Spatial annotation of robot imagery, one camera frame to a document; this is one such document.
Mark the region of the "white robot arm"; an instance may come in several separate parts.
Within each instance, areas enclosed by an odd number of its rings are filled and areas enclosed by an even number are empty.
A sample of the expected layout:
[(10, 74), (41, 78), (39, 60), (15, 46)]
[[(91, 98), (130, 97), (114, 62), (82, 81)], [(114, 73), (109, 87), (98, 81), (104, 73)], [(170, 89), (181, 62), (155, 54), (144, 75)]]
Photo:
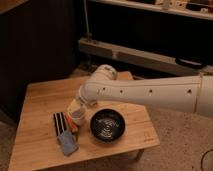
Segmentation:
[(110, 65), (99, 66), (76, 92), (69, 113), (98, 101), (119, 101), (213, 117), (213, 76), (118, 80)]

